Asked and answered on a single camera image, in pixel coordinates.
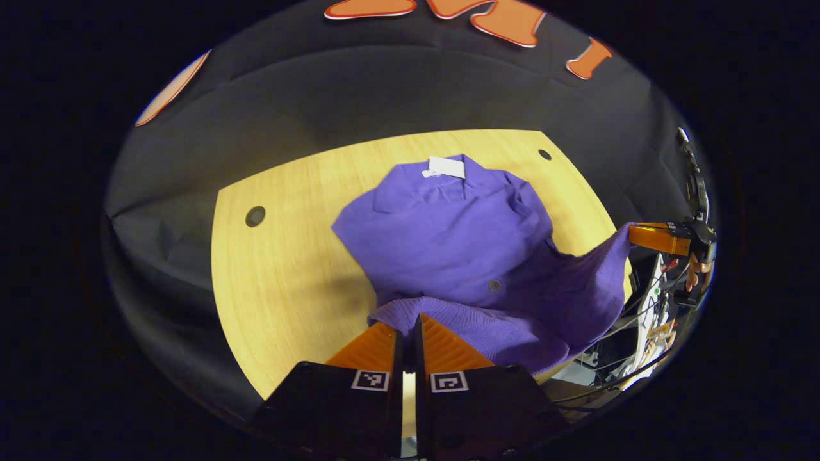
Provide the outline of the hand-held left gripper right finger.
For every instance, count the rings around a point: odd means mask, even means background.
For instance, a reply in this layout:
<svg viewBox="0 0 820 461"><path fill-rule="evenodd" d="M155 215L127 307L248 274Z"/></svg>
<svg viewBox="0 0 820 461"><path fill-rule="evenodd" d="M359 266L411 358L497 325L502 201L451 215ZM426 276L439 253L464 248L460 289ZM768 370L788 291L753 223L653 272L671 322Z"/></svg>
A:
<svg viewBox="0 0 820 461"><path fill-rule="evenodd" d="M422 313L414 327L416 429L425 460L523 460L568 431L519 364L496 365Z"/></svg>

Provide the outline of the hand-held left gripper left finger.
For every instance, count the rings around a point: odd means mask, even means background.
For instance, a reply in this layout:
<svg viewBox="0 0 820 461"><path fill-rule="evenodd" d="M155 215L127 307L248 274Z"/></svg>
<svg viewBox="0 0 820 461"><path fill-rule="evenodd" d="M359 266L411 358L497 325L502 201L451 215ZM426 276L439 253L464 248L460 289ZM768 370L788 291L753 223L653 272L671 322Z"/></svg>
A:
<svg viewBox="0 0 820 461"><path fill-rule="evenodd" d="M299 362L255 412L254 432L304 460L398 458L402 342L379 322L324 364Z"/></svg>

